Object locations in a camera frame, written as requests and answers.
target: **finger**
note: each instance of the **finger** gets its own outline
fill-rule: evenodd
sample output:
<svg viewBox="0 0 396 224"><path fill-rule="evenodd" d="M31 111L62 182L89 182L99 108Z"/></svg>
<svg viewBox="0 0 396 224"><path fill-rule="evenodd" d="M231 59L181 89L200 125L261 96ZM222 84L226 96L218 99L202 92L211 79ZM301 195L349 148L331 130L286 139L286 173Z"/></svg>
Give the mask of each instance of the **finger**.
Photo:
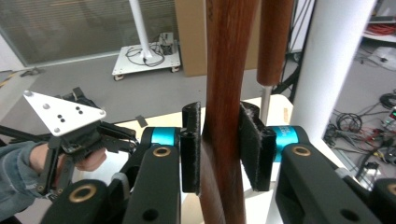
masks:
<svg viewBox="0 0 396 224"><path fill-rule="evenodd" d="M91 155L83 161L76 164L76 167L81 171L94 171L96 170L106 159L106 149L94 151Z"/></svg>

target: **desk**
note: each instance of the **desk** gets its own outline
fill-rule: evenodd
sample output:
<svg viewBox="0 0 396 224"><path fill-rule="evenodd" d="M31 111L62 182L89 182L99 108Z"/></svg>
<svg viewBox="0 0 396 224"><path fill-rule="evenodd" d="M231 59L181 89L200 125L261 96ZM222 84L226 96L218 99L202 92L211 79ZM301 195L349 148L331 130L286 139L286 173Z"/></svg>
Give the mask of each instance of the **desk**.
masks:
<svg viewBox="0 0 396 224"><path fill-rule="evenodd" d="M246 100L246 102L260 107L261 98ZM283 95L272 95L270 100L270 111L268 115L268 126L288 125L290 122L292 104ZM205 108L202 108L201 122L203 127L205 120ZM159 117L146 119L148 126L153 127L181 127L181 112L163 115ZM140 127L136 120L123 122L118 126L136 130L136 136L141 136L143 128ZM78 178L94 178L100 179L107 184L111 181L111 176L118 172L127 160L127 154L120 152L119 154L107 153L107 160L95 172L78 172ZM272 173L272 188L275 185L279 163L275 162ZM273 190L268 192L254 192L249 185L245 172L243 174L243 186L245 192L245 204L247 223L265 223L267 219L270 202L273 196ZM194 194L181 193L181 223L201 223L203 221L199 199Z"/></svg>

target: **white triangular plate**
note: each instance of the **white triangular plate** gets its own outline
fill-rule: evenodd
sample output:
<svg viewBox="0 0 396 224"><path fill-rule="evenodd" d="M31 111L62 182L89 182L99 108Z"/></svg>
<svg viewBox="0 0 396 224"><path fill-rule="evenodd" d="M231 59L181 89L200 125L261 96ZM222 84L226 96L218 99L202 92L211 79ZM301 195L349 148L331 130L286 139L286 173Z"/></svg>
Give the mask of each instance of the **white triangular plate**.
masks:
<svg viewBox="0 0 396 224"><path fill-rule="evenodd" d="M106 111L25 91L23 96L54 136L62 136L106 116Z"/></svg>

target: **sleeve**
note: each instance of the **sleeve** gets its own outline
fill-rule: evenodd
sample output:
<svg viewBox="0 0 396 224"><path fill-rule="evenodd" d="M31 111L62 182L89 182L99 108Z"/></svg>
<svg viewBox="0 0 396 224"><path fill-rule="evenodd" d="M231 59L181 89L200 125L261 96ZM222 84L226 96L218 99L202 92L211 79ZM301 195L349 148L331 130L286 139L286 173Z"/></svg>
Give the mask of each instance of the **sleeve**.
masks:
<svg viewBox="0 0 396 224"><path fill-rule="evenodd" d="M42 198L35 191L38 173L30 168L30 153L44 143L24 142L0 147L0 221Z"/></svg>

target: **metal bolt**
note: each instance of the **metal bolt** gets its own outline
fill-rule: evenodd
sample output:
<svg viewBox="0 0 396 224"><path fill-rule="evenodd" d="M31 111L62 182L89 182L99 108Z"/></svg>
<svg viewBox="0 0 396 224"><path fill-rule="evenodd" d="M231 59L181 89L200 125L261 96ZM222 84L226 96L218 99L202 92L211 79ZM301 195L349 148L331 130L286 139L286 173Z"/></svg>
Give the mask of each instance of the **metal bolt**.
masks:
<svg viewBox="0 0 396 224"><path fill-rule="evenodd" d="M33 93L31 91L24 91L23 94L25 96L32 96L33 95Z"/></svg>

